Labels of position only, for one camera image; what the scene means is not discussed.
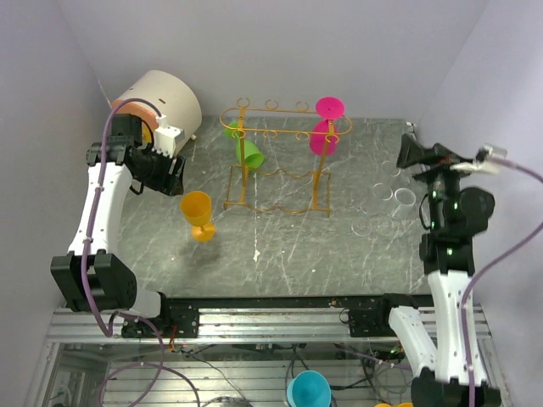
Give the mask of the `orange plastic wine glass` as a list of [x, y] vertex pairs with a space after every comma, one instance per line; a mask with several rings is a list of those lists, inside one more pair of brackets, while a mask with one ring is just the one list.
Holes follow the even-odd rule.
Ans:
[[191, 234], [197, 242], [208, 242], [216, 233], [211, 222], [212, 203], [210, 196], [202, 191], [193, 191], [182, 197], [181, 212], [192, 227]]

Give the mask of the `pink plastic wine glass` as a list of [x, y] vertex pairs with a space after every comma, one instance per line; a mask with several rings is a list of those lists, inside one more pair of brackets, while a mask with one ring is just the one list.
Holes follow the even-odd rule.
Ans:
[[333, 130], [337, 131], [334, 121], [340, 119], [345, 112], [344, 103], [336, 97], [324, 97], [316, 102], [315, 110], [321, 118], [313, 128], [309, 141], [310, 150], [315, 155], [322, 155], [324, 148], [327, 149], [326, 155], [331, 155], [335, 152], [337, 137], [328, 137], [329, 126], [333, 125]]

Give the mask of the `green plastic wine glass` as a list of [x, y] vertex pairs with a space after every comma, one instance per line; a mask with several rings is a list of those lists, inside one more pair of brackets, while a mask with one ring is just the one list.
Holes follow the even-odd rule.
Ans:
[[264, 155], [258, 147], [244, 137], [245, 132], [238, 129], [238, 122], [229, 123], [225, 135], [236, 140], [236, 156], [240, 164], [245, 163], [251, 170], [258, 169], [264, 162]]

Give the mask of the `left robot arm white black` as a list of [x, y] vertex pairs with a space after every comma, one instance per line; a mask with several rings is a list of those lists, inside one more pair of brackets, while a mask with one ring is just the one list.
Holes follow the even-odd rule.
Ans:
[[183, 129], [158, 118], [150, 142], [148, 125], [133, 114], [116, 114], [106, 136], [87, 150], [87, 195], [75, 237], [65, 255], [53, 257], [50, 271], [66, 306], [91, 313], [106, 336], [113, 334], [104, 311], [132, 315], [137, 335], [163, 337], [172, 328], [167, 297], [139, 287], [134, 272], [120, 259], [120, 218], [128, 193], [144, 189], [180, 196], [186, 160], [179, 153], [186, 142]]

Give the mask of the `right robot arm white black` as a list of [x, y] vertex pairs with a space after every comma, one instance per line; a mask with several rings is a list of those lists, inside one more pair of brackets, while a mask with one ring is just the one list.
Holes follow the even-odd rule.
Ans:
[[473, 238], [486, 231], [494, 196], [479, 187], [461, 188], [474, 172], [495, 175], [496, 159], [507, 151], [483, 146], [465, 158], [436, 143], [424, 147], [412, 135], [401, 138], [399, 169], [421, 165], [413, 179], [426, 185], [429, 221], [419, 244], [434, 305], [436, 336], [423, 326], [416, 300], [385, 293], [374, 305], [349, 309], [345, 324], [352, 337], [398, 338], [410, 364], [415, 406], [499, 406], [502, 396], [489, 382], [479, 355], [471, 291], [476, 281]]

